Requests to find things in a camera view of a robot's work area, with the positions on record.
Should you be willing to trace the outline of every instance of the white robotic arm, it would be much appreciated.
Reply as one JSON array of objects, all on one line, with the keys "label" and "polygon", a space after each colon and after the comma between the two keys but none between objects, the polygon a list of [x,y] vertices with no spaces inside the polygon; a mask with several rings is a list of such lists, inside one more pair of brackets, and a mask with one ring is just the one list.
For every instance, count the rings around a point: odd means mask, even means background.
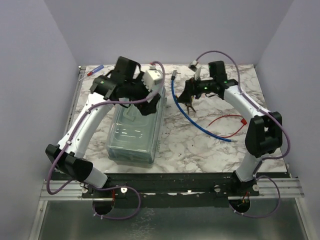
[{"label": "white robotic arm", "polygon": [[[158,93],[151,92],[163,80],[162,72],[151,65],[147,71],[140,71],[137,78],[133,78],[136,67],[141,66],[135,61],[119,57],[112,72],[94,79],[91,93],[72,127],[57,145],[49,144],[45,150],[52,164],[56,164],[60,171],[96,188],[106,184],[107,175],[97,170],[92,162],[83,159],[97,127],[114,106],[106,102],[119,103],[120,98],[137,101],[140,103],[135,106],[140,113],[149,115],[156,112],[160,99]],[[147,97],[149,101],[139,101]]]},{"label": "white robotic arm", "polygon": [[[240,167],[234,171],[233,177],[236,187],[248,185],[254,180],[263,158],[274,153],[282,145],[282,130],[265,113],[269,111],[257,104],[245,92],[240,92],[238,82],[228,79],[223,61],[214,61],[209,64],[209,73],[212,79],[201,80],[201,65],[193,61],[189,68],[195,72],[194,77],[185,81],[185,88],[178,97],[178,103],[191,106],[193,97],[199,99],[202,94],[217,94],[221,99],[231,104],[249,123],[245,138],[247,153]],[[282,123],[278,112],[270,113],[276,121]]]}]

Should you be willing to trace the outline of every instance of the gray wall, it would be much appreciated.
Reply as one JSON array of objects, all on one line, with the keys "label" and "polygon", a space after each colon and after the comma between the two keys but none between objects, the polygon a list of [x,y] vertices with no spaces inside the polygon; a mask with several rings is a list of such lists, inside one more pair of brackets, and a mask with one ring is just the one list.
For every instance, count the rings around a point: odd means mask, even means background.
[{"label": "gray wall", "polygon": [[256,69],[267,105],[282,114],[291,137],[285,160],[302,182],[320,237],[319,10],[319,0],[295,0]]},{"label": "gray wall", "polygon": [[182,64],[212,49],[256,64],[292,1],[45,0],[79,65]]},{"label": "gray wall", "polygon": [[0,7],[0,239],[28,239],[78,66],[43,0]]}]

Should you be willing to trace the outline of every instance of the marble surface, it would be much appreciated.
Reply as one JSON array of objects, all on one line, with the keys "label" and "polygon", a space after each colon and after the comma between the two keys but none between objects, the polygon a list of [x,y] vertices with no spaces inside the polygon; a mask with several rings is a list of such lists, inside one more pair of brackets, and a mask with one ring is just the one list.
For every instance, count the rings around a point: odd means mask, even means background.
[{"label": "marble surface", "polygon": [[[237,142],[225,142],[210,137],[194,127],[178,110],[171,95],[171,73],[178,71],[175,80],[175,92],[179,95],[185,85],[185,80],[193,76],[193,72],[186,65],[164,65],[165,87],[167,106],[164,113],[164,123],[161,136],[159,153],[151,167],[137,167],[120,165],[108,159],[105,148],[107,134],[113,117],[113,108],[102,120],[93,135],[84,158],[93,162],[94,166],[105,173],[205,173],[205,172],[232,172],[240,165],[246,148],[246,125],[232,139]],[[87,66],[90,71],[95,66]],[[113,69],[113,65],[106,65],[98,75],[106,74]],[[253,65],[240,65],[242,88],[259,104],[265,107],[264,97],[259,85],[256,71]],[[226,66],[228,78],[236,79],[235,68]],[[83,108],[94,75],[82,82],[78,103],[75,110],[75,118]],[[209,77],[208,67],[203,68],[202,78]],[[202,96],[193,102],[196,112],[190,112],[190,117],[200,126],[206,127],[212,120],[222,115],[239,114],[230,104],[218,97],[207,98]],[[242,126],[240,117],[229,117],[217,120],[207,128],[217,135],[230,135]],[[261,172],[285,172],[286,166],[282,159],[266,160],[260,168]]]}]

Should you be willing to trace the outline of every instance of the transparent box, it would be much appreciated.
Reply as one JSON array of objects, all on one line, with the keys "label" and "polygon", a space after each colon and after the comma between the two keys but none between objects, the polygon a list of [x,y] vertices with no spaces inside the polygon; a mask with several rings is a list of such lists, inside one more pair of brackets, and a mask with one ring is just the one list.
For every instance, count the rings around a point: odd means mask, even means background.
[{"label": "transparent box", "polygon": [[142,116],[133,105],[129,108],[120,105],[115,107],[105,145],[110,160],[140,167],[154,163],[167,102],[165,88],[160,95],[156,113],[147,116]]}]

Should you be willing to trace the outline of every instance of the blue cable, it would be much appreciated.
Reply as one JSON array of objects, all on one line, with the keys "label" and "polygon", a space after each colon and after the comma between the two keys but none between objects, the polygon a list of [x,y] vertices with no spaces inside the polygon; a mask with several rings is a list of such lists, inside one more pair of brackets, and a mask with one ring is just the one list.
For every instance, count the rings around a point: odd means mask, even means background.
[{"label": "blue cable", "polygon": [[227,139],[227,138],[223,138],[221,136],[217,136],[207,130],[205,130],[203,127],[199,126],[198,124],[196,124],[186,113],[185,111],[180,107],[179,103],[178,103],[178,100],[176,98],[176,95],[175,95],[175,89],[174,89],[174,81],[175,81],[175,76],[172,76],[171,77],[171,92],[172,92],[172,97],[173,97],[173,100],[176,104],[176,106],[178,107],[178,109],[180,110],[180,112],[186,117],[186,119],[188,119],[190,121],[190,123],[192,123],[193,125],[195,125],[199,130],[201,130],[202,132],[204,132],[205,134],[208,134],[210,135],[211,137],[214,137],[216,139],[219,139],[219,140],[222,140],[222,141],[226,141],[226,142],[234,142],[234,140],[230,140],[230,139]]}]

